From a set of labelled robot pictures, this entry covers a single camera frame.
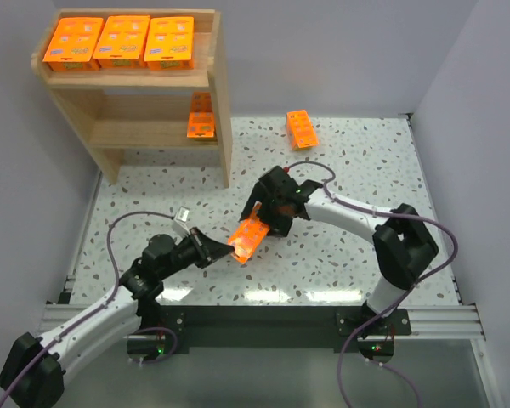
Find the orange sponge box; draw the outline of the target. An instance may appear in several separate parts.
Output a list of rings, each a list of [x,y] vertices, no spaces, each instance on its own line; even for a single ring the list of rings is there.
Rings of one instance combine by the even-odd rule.
[[[144,62],[151,71],[194,68],[193,16],[159,17],[150,20]]]
[[[215,138],[215,118],[209,92],[194,92],[192,94],[187,137],[189,139]]]
[[[149,15],[107,18],[93,57],[104,69],[142,69],[150,25]]]
[[[54,72],[98,71],[94,51],[103,27],[101,17],[61,18],[42,61]]]
[[[315,128],[306,110],[286,114],[286,133],[294,150],[310,149],[319,145]]]
[[[228,244],[234,248],[231,256],[240,264],[245,264],[252,257],[269,233],[269,226],[258,217],[260,207],[261,204],[257,203],[249,217],[241,222],[238,229],[228,240]]]

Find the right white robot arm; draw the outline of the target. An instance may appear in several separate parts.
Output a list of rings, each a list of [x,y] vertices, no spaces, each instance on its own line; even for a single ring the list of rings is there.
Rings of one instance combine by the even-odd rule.
[[[240,220],[252,215],[277,237],[286,237],[293,220],[301,218],[329,224],[371,243],[381,277],[362,305],[364,321],[393,313],[397,300],[439,254],[414,207],[370,209],[358,201],[346,201],[321,182],[307,179],[300,184],[285,167],[272,167],[253,186]]]

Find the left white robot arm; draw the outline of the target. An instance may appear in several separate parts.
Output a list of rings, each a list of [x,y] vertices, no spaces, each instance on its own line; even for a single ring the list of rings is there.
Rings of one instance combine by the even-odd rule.
[[[158,318],[156,301],[163,281],[195,265],[203,269],[235,249],[197,228],[180,242],[169,235],[149,240],[113,288],[67,322],[39,336],[18,337],[0,373],[4,403],[19,407],[52,407],[66,386],[111,345],[137,332],[144,320]]]

